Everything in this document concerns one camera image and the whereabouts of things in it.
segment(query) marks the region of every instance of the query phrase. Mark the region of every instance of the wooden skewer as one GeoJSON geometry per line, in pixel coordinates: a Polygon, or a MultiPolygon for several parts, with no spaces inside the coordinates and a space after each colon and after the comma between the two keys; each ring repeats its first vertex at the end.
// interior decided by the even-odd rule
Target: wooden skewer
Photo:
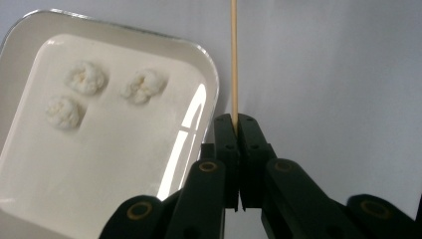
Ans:
{"type": "Polygon", "coordinates": [[[237,0],[232,0],[232,124],[238,134],[237,0]]]}

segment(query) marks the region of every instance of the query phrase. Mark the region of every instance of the black plastic mount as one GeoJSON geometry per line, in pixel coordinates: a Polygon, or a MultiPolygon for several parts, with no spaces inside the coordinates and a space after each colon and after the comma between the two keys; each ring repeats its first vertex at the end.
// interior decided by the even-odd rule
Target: black plastic mount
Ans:
{"type": "Polygon", "coordinates": [[[125,201],[100,238],[223,238],[224,209],[237,210],[239,191],[244,209],[262,208],[269,238],[422,238],[422,197],[416,220],[371,195],[353,196],[344,206],[297,163],[277,158],[255,119],[239,115],[236,137],[230,115],[221,115],[214,137],[202,144],[181,190],[164,201],[125,201]]]}

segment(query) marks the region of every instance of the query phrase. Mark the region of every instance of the white tray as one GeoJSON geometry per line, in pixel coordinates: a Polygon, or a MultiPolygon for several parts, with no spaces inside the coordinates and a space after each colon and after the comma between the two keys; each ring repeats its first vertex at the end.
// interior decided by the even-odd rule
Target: white tray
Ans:
{"type": "Polygon", "coordinates": [[[0,238],[97,238],[126,199],[166,198],[197,159],[217,94],[215,66],[198,45],[59,10],[25,16],[0,55],[0,238]],[[62,80],[80,60],[106,74],[92,97],[62,80]],[[166,86],[131,105],[119,89],[147,68],[166,86]],[[77,128],[48,124],[52,96],[81,106],[77,128]]]}

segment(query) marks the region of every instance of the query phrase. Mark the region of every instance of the white background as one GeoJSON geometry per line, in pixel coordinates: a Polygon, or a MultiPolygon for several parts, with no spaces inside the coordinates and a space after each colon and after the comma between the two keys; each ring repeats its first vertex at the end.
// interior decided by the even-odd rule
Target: white background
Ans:
{"type": "MultiPolygon", "coordinates": [[[[57,8],[204,47],[230,111],[230,1],[0,0],[0,37],[57,8]]],[[[239,0],[239,111],[278,157],[345,203],[368,193],[412,218],[422,191],[422,1],[239,0]]],[[[266,238],[258,210],[228,213],[226,238],[266,238]]]]}

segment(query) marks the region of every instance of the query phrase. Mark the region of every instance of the white fluffy clump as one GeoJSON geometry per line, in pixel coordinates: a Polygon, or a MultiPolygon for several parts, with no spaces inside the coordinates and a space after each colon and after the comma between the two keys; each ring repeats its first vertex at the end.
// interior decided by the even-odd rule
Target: white fluffy clump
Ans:
{"type": "Polygon", "coordinates": [[[120,90],[120,95],[134,104],[146,103],[164,87],[164,79],[151,70],[136,72],[120,90]]]}
{"type": "Polygon", "coordinates": [[[66,97],[53,97],[46,108],[47,121],[61,129],[74,128],[79,122],[78,106],[66,97]]]}
{"type": "Polygon", "coordinates": [[[93,95],[105,83],[105,75],[95,65],[81,61],[74,64],[65,75],[65,84],[83,95],[93,95]]]}

